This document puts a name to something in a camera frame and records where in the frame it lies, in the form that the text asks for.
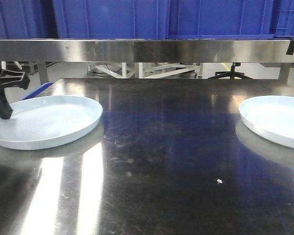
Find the blue storage bin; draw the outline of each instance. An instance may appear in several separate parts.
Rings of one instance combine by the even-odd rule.
[[[165,39],[170,0],[53,0],[58,34],[77,39]]]
[[[52,0],[0,0],[0,39],[55,37]]]
[[[276,37],[294,37],[294,0],[275,0],[271,32]]]
[[[171,0],[169,38],[268,39],[273,0]]]

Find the table leg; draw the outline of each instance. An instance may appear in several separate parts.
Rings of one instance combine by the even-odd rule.
[[[281,81],[283,83],[288,83],[291,65],[292,64],[281,64],[279,81]]]
[[[37,69],[38,69],[40,84],[49,82],[46,63],[37,61]]]

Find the stainless steel shelf edge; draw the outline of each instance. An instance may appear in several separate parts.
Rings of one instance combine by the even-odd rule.
[[[294,63],[289,40],[0,40],[0,61]]]

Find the black office chair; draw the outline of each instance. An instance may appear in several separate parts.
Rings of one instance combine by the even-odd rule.
[[[233,63],[231,66],[231,71],[222,71],[216,72],[216,75],[213,77],[208,77],[208,79],[219,79],[223,77],[230,77],[230,79],[235,79],[235,77],[239,77],[241,79],[252,79],[251,77],[247,77],[243,72],[235,72],[235,67],[241,66],[241,63]]]

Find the stainless steel table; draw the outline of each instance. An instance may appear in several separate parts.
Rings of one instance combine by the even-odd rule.
[[[276,80],[61,79],[41,95],[104,108],[67,145],[0,147],[0,235],[294,235],[294,149],[239,104],[291,95]]]

